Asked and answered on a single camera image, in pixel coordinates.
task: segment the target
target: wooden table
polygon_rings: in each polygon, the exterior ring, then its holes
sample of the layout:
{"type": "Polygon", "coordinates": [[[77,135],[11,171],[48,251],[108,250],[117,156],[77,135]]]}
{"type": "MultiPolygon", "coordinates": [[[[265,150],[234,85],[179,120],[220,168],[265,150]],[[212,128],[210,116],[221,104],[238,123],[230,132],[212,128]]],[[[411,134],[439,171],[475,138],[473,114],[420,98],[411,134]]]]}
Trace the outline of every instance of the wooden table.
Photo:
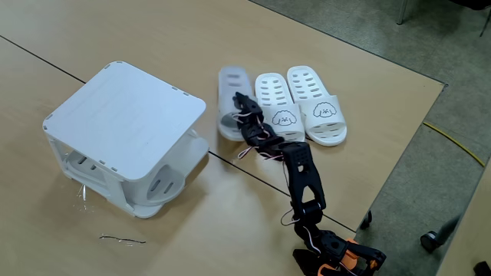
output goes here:
{"type": "Polygon", "coordinates": [[[313,67],[339,97],[347,141],[312,143],[328,208],[355,230],[443,85],[246,0],[1,0],[0,34],[88,81],[125,60],[205,100],[197,130],[212,152],[286,191],[280,163],[236,155],[216,129],[217,79],[238,64],[265,72],[313,67]]]}
{"type": "Polygon", "coordinates": [[[481,261],[491,265],[491,166],[487,166],[443,259],[439,276],[474,276],[481,261]]]}
{"type": "MultiPolygon", "coordinates": [[[[0,268],[4,275],[300,275],[281,226],[289,197],[214,156],[156,217],[132,218],[69,180],[40,122],[82,83],[0,39],[0,268]],[[99,237],[113,235],[146,244],[99,237]]],[[[354,233],[325,218],[320,227],[354,233]]]]}
{"type": "Polygon", "coordinates": [[[8,89],[0,90],[6,95],[0,103],[6,107],[0,113],[0,126],[10,130],[0,137],[4,151],[0,172],[8,183],[0,188],[4,189],[0,192],[5,198],[2,204],[23,202],[17,194],[28,187],[38,189],[27,196],[29,203],[19,207],[20,211],[3,208],[2,223],[8,222],[8,228],[0,227],[0,231],[8,229],[19,238],[18,242],[28,236],[29,241],[40,244],[32,250],[24,247],[21,253],[15,253],[16,245],[6,244],[5,248],[13,249],[5,251],[2,261],[8,261],[7,267],[13,269],[34,269],[31,265],[18,265],[27,255],[39,258],[38,268],[50,268],[50,272],[68,269],[71,262],[80,269],[85,265],[87,271],[107,274],[129,274],[147,266],[148,274],[152,274],[164,271],[164,266],[177,269],[179,265],[186,267],[186,272],[199,273],[203,273],[199,267],[205,266],[205,274],[224,274],[226,268],[239,268],[244,274],[298,274],[298,269],[288,271],[296,267],[291,249],[299,240],[293,229],[278,228],[277,221],[288,208],[288,197],[225,166],[214,156],[189,189],[149,221],[125,217],[93,193],[89,199],[97,199],[97,204],[93,203],[97,212],[81,215],[73,210],[80,186],[61,176],[41,135],[41,122],[111,61],[129,62],[204,99],[207,111],[196,129],[207,138],[210,150],[282,191],[286,191],[286,186],[281,163],[265,162],[254,153],[238,161],[236,154],[245,144],[229,142],[218,134],[218,72],[222,66],[237,64],[245,67],[254,81],[265,72],[285,74],[291,66],[300,64],[313,67],[329,91],[338,95],[348,123],[348,139],[342,145],[327,148],[311,143],[325,188],[325,214],[350,231],[328,220],[321,227],[344,237],[354,235],[443,88],[438,81],[246,0],[0,0],[0,35],[60,69],[55,70],[11,44],[10,51],[17,54],[2,53],[13,64],[16,58],[28,57],[38,64],[31,67],[21,62],[16,71],[1,65],[1,70],[9,73],[9,80],[18,80],[3,82],[8,89]],[[32,173],[22,174],[16,169],[26,164],[32,173]],[[216,167],[221,170],[213,174],[216,167]],[[217,230],[219,222],[227,228],[217,230]],[[198,227],[207,230],[200,233],[198,227]],[[145,238],[152,241],[147,244],[152,252],[142,253],[134,265],[130,262],[132,251],[119,252],[120,248],[99,245],[95,237],[100,232],[145,238]],[[233,232],[241,234],[237,237],[234,233],[232,237],[233,232]],[[189,235],[195,237],[191,243],[186,242],[189,235]],[[283,237],[288,237],[288,241],[283,241],[283,237]],[[235,238],[240,240],[239,247],[234,244],[235,238]],[[66,244],[57,248],[53,245],[56,241],[66,244]],[[242,247],[248,251],[239,251],[242,247]],[[73,251],[58,252],[67,248],[73,251]],[[67,266],[51,268],[56,260],[47,251],[67,261],[67,266]],[[187,264],[184,257],[174,258],[173,254],[191,254],[193,264],[187,264]],[[234,263],[228,256],[239,256],[243,262],[234,263]],[[217,264],[221,258],[226,264],[217,264]]]}

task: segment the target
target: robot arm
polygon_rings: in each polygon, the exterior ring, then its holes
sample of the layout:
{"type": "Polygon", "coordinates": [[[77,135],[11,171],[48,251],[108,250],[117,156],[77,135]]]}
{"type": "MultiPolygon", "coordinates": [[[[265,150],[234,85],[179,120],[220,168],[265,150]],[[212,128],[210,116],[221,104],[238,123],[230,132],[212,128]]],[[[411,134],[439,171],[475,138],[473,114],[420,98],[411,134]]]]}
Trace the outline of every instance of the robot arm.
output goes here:
{"type": "Polygon", "coordinates": [[[293,256],[305,275],[358,275],[370,276],[385,261],[385,254],[377,249],[345,241],[334,232],[320,230],[326,208],[321,178],[315,168],[308,143],[285,142],[273,129],[263,123],[259,105],[240,93],[234,97],[241,110],[238,127],[248,145],[263,156],[280,156],[288,169],[288,190],[294,211],[295,233],[308,250],[295,249],[293,256]],[[305,187],[314,193],[314,199],[302,202],[305,187]],[[355,268],[357,259],[366,261],[365,269],[355,268]]]}

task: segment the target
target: slide sandal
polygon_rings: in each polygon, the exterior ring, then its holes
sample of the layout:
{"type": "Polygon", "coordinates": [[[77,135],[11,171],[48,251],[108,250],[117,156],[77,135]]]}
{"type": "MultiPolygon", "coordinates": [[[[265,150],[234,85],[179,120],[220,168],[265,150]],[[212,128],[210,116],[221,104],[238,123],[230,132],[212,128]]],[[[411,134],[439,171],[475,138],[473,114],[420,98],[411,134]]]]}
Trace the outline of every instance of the slide sandal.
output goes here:
{"type": "Polygon", "coordinates": [[[304,142],[305,131],[298,104],[293,102],[281,74],[261,74],[255,79],[255,96],[264,122],[287,141],[304,142]]]}
{"type": "Polygon", "coordinates": [[[342,143],[348,128],[338,97],[329,94],[317,73],[309,66],[290,68],[287,78],[293,101],[300,105],[308,136],[322,146],[342,143]]]}
{"type": "Polygon", "coordinates": [[[227,66],[222,68],[218,78],[218,130],[228,140],[243,141],[244,138],[237,127],[237,121],[232,116],[240,112],[236,108],[233,98],[236,92],[239,92],[253,100],[255,99],[252,95],[249,77],[244,68],[227,66]]]}

